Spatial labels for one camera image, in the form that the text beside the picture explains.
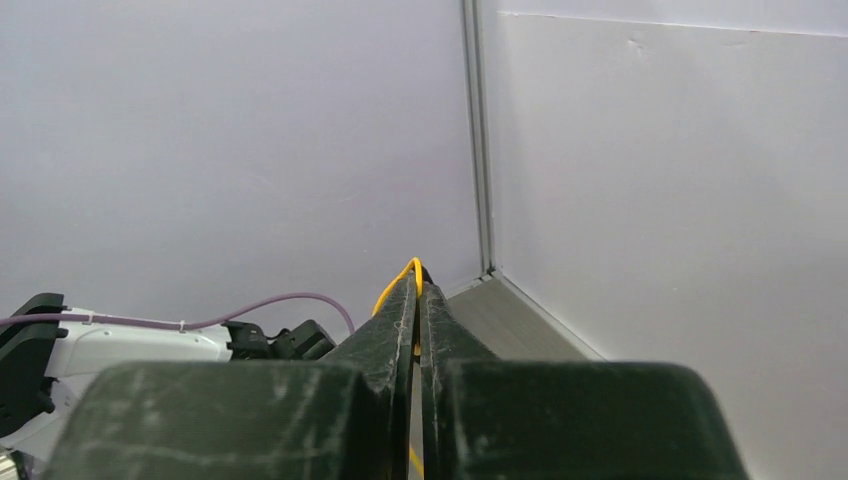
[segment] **white robotic arm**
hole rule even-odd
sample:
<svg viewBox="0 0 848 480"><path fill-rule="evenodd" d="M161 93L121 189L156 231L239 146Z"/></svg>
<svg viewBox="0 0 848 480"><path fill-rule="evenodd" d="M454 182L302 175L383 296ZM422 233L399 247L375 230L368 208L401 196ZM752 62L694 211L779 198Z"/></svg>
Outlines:
<svg viewBox="0 0 848 480"><path fill-rule="evenodd" d="M313 320L269 341L249 323L185 330L119 325L62 302L62 295L37 295L15 315L61 313L58 320L0 327L0 446L41 461L77 402L68 382L74 377L133 361L316 359L335 346ZM68 314L99 320L62 321Z"/></svg>

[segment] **yellow wire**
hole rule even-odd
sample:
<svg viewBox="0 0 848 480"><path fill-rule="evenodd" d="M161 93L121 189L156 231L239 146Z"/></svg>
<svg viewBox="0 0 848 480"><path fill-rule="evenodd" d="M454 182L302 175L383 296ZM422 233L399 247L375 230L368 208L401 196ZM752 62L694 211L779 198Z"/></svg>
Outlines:
<svg viewBox="0 0 848 480"><path fill-rule="evenodd" d="M377 303L374 305L374 310L371 312L371 315L377 315L377 312L380 311L380 307L383 306L383 303L386 301L386 297L392 292L397 285L397 282L406 278L409 275L409 271L415 269L415 289L417 290L417 297L420 298L421 294L424 293L424 269L421 267L421 260L418 257L413 257L412 260L406 265L397 277L392 280L392 283L383 290L383 293L380 294L380 298L377 299ZM418 345L415 345L415 354L421 355L421 350ZM421 478L424 478L424 464L421 463L421 459L418 458L418 454L415 453L415 449L412 448L412 445L409 446L409 460L412 462L412 465L415 467L415 470L418 471L418 475Z"/></svg>

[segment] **white panel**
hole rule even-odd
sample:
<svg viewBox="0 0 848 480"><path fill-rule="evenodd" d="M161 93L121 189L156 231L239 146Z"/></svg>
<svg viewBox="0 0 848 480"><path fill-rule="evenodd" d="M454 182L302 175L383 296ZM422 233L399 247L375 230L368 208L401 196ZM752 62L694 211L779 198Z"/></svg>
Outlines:
<svg viewBox="0 0 848 480"><path fill-rule="evenodd" d="M496 3L499 10L514 13L848 35L848 2L844 0L498 0Z"/></svg>
<svg viewBox="0 0 848 480"><path fill-rule="evenodd" d="M497 33L505 275L607 358L700 371L758 478L848 478L848 39Z"/></svg>
<svg viewBox="0 0 848 480"><path fill-rule="evenodd" d="M419 255L479 272L460 5L5 1L0 311L365 321ZM312 301L254 315L269 330Z"/></svg>

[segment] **cable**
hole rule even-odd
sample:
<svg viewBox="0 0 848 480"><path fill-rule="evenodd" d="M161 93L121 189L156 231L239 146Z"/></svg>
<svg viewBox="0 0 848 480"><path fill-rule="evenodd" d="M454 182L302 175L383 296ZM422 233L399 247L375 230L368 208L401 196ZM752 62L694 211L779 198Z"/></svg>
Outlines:
<svg viewBox="0 0 848 480"><path fill-rule="evenodd" d="M284 295L277 295L276 297L267 298L265 300L262 300L261 302L256 302L252 305L240 308L235 312L228 313L221 317L213 318L212 320L207 320L205 322L198 323L157 322L155 320L142 320L138 318L111 317L106 315L81 315L78 313L36 313L33 315L18 315L16 317L0 319L0 327L17 323L34 323L58 320L62 322L105 323L111 325L125 325L129 327L156 328L159 330L190 331L218 325L230 321L234 318L240 317L248 312L252 312L258 308L262 308L266 305L282 302L283 300L293 300L295 298L311 298L313 300L320 300L324 303L329 303L342 315L345 324L347 324L348 331L353 334L353 332L356 330L356 327L353 326L353 320L350 318L350 314L347 313L347 310L345 310L339 302L333 300L332 298L326 295L311 292L287 293Z"/></svg>
<svg viewBox="0 0 848 480"><path fill-rule="evenodd" d="M415 290L417 291L416 299L421 298L421 294L424 293L425 272L427 275L427 279L430 283L432 283L432 279L430 278L430 273L427 272L421 265L421 260L419 260L418 257L412 257L412 260L409 261L409 263L406 265L406 268L401 270L398 276L395 277L395 279L392 280L392 282L386 287L386 289L383 290L383 293L380 294L380 298L377 299L377 303L374 304L374 310L371 312L372 316L377 315L377 312L380 311L380 307L383 306L383 303L385 303L386 298L389 296L392 290L394 290L395 285L397 285L397 282L406 278L406 276L409 275L409 271L413 268L415 269ZM421 350L418 345L415 345L415 354L421 355ZM418 454L415 453L415 449L412 448L412 444L409 444L409 460L412 462L412 466L415 467L415 470L418 472L418 475L420 475L421 478L424 478L424 464L421 463L421 459L418 458Z"/></svg>

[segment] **gray floor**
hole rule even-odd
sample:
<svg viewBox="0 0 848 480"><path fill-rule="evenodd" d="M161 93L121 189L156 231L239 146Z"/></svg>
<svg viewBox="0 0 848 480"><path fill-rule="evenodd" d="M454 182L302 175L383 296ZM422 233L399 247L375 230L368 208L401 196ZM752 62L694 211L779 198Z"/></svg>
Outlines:
<svg viewBox="0 0 848 480"><path fill-rule="evenodd" d="M500 280L448 300L454 317L496 355L510 360L585 360L566 339ZM421 378L412 387L410 441L421 457ZM409 478L421 479L410 462Z"/></svg>

